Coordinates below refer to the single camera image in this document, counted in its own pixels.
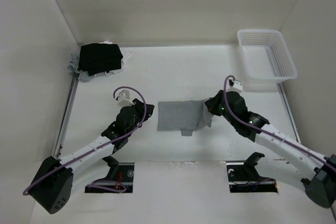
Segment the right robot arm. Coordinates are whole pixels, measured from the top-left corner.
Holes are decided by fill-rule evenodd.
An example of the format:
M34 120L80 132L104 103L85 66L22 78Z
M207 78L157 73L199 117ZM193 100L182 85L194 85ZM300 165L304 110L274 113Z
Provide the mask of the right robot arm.
M266 165L271 178L302 190L322 208L335 202L335 155L326 157L286 137L265 117L249 111L237 92L223 90L205 101L208 112L224 117L235 131L284 158L292 168Z

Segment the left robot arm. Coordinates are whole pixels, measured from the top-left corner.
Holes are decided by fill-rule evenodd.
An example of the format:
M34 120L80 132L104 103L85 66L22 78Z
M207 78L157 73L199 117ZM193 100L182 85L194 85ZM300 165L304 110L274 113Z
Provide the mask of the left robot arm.
M116 120L93 142L67 156L46 158L23 194L33 197L49 214L55 214L76 190L98 188L96 183L102 179L113 181L119 163L112 155L152 116L154 108L134 99L131 106L121 108Z

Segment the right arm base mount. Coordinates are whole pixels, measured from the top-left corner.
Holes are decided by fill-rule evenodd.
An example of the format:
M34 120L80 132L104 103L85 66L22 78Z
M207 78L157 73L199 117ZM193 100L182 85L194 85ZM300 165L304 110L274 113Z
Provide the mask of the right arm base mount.
M265 155L252 153L244 161L226 163L230 193L278 193L275 179L262 177L257 172L258 162Z

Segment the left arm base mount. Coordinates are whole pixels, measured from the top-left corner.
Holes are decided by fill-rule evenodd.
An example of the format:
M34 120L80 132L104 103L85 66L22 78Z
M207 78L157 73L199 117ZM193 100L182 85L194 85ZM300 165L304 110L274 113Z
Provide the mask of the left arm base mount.
M109 167L107 175L98 179L98 182L94 183L95 187L86 186L85 193L133 193L135 163L120 163L112 156L104 158L103 161Z

